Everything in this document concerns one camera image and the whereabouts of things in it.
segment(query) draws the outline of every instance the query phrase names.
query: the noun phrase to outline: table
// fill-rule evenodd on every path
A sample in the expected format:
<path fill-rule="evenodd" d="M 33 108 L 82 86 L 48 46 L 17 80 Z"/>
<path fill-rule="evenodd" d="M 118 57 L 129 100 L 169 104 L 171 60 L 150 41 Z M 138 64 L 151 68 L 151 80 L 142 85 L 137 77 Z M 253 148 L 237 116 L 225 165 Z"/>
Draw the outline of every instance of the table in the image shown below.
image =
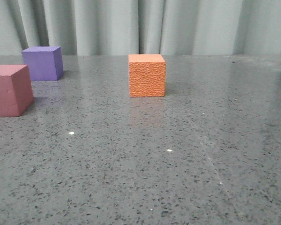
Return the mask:
<path fill-rule="evenodd" d="M 32 83 L 0 118 L 1 225 L 281 224 L 281 55 L 164 58 L 164 98 L 129 98 L 126 56 Z"/>

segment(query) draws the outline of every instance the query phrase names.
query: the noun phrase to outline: pink foam block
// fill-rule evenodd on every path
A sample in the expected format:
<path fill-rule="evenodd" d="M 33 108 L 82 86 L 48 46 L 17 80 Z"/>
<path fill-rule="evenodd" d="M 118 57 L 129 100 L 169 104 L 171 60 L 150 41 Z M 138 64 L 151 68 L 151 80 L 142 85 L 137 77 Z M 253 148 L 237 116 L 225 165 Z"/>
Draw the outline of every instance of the pink foam block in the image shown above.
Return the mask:
<path fill-rule="evenodd" d="M 0 65 L 0 117 L 20 116 L 33 102 L 27 65 Z"/>

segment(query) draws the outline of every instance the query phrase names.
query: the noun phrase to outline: curtain fold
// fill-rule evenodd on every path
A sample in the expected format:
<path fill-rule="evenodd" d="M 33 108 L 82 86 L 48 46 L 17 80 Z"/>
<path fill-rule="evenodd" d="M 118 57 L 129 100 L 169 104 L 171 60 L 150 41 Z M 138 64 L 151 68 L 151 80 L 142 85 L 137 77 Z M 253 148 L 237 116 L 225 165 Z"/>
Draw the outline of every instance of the curtain fold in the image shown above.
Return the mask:
<path fill-rule="evenodd" d="M 281 54 L 281 0 L 0 0 L 0 55 Z"/>

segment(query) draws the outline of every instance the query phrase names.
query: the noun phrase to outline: block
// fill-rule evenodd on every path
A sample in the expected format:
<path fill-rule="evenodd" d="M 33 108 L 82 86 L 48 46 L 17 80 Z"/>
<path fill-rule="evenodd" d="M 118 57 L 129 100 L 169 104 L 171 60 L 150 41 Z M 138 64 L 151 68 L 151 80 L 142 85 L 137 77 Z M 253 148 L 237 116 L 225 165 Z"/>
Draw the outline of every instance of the block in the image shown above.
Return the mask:
<path fill-rule="evenodd" d="M 27 65 L 0 65 L 0 117 L 20 116 L 33 102 Z"/>
<path fill-rule="evenodd" d="M 32 81 L 57 81 L 64 73 L 61 48 L 35 46 L 22 51 Z"/>
<path fill-rule="evenodd" d="M 158 54 L 128 55 L 130 97 L 162 97 L 165 60 Z"/>

